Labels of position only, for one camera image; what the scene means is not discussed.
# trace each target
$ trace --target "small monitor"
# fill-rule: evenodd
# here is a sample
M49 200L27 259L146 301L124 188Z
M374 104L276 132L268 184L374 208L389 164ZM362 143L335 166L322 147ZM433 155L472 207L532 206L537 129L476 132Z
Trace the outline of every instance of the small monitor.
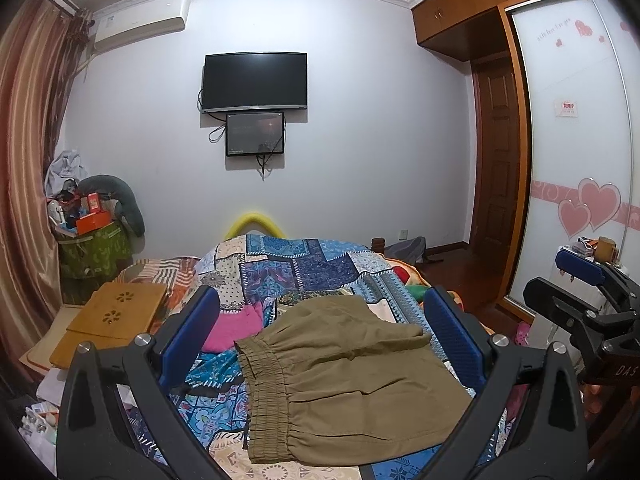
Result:
M226 156L284 153L282 112L226 115Z

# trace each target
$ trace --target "green cloth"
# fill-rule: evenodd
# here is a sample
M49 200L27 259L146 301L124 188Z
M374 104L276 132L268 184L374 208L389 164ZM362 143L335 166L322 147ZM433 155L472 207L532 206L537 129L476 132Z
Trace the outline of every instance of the green cloth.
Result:
M426 285L405 285L405 287L418 303L424 299L424 293L430 288Z
M129 260L131 247L122 225L112 222L78 238L56 234L60 248L60 275L87 279L113 276L118 261Z

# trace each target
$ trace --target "brown curtain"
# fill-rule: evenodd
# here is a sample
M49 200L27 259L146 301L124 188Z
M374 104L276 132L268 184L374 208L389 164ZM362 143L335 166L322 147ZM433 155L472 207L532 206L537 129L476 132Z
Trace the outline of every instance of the brown curtain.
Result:
M56 144L60 138L60 126L65 115L66 102L71 94L71 84L78 68L78 62L87 43L89 43L90 12L80 9L71 18L68 31L60 50L58 70L51 88L51 99L47 112L44 139L44 160L42 165L42 177L47 174L49 165L53 162Z
M71 23L49 0L27 0L0 39L0 344L15 363L62 304L42 167L63 112L52 90L70 84L60 77Z

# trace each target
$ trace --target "gray bag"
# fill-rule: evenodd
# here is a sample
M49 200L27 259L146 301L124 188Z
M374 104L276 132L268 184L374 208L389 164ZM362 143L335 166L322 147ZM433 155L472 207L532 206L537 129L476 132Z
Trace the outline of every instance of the gray bag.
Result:
M423 236L418 236L385 247L385 257L400 260L409 265L421 264L426 248L427 240Z

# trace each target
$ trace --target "black cable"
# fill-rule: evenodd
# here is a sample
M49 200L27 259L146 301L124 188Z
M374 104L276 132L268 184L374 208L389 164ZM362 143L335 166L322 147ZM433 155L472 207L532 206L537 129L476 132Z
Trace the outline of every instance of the black cable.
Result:
M213 117L214 119L216 119L217 121L220 121L221 123L225 123L226 124L226 118L224 119L220 119L219 117L216 117L214 114L212 114L211 112L205 112L202 110L202 88L200 89L200 91L198 92L198 111L201 114L207 114L209 117Z
M274 145L274 147L271 150L271 153L269 154L267 160L264 160L264 155L262 156L262 160L264 161L264 163L262 165L262 176L264 176L264 166L266 166L267 162L269 162L271 160L271 155L273 155L273 152L275 152L276 148L278 147L278 144L280 144L281 142L282 142L282 151L284 152L284 143L285 143L285 134L286 133L287 133L287 120L284 117L284 112L283 112L282 113L282 135L278 139L278 142L276 142L276 144Z
M260 161L260 155L256 155L255 160L258 162L258 166L260 166L260 173L262 174L262 179L264 180L264 167L266 165L264 155L262 156L262 161Z
M211 136L212 136L215 132L218 132L218 131L220 131L220 130L222 130L222 133L221 133L221 134L219 134L219 136L218 136L215 140L211 139ZM220 126L218 126L215 130L212 130L212 131L210 131L210 132L209 132L209 142L210 142L211 144L215 144L215 143L216 143L216 142L218 142L220 139L222 139L222 136L225 134L225 132L226 132L226 122L225 122L224 124L220 124Z

